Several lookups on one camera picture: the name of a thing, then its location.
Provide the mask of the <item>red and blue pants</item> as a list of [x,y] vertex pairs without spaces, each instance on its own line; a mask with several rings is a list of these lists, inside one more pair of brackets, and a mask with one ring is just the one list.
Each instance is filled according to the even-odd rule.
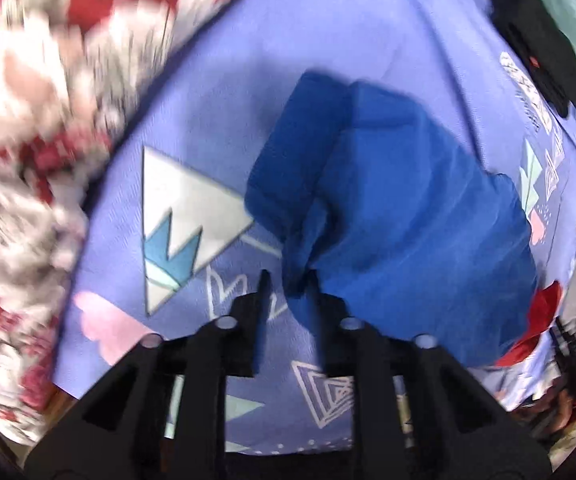
[[540,286],[516,185],[416,101],[307,72],[245,206],[282,247],[282,288],[318,333],[317,292],[383,335],[428,334],[464,366],[524,361],[561,295]]

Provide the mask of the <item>black folded garment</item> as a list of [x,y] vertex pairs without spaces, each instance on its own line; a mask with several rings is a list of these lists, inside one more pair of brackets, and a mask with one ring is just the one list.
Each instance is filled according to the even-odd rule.
[[542,0],[490,0],[490,19],[512,47],[540,94],[568,117],[576,107],[576,53]]

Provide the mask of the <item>blue printed bed sheet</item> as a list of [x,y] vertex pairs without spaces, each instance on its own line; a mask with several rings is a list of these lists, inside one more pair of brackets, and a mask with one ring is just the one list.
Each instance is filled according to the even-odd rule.
[[239,212],[253,164],[309,68],[418,101],[484,168],[510,177],[539,275],[576,260],[576,106],[560,115],[489,21],[490,0],[236,0],[169,58],[90,202],[55,384],[82,398],[140,336],[187,335],[226,312],[280,245],[259,224],[201,238],[192,205]]

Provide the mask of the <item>floral quilt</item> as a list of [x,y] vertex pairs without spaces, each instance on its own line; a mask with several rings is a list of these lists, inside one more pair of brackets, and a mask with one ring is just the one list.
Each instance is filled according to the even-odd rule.
[[231,0],[0,0],[0,433],[48,426],[82,205],[172,51]]

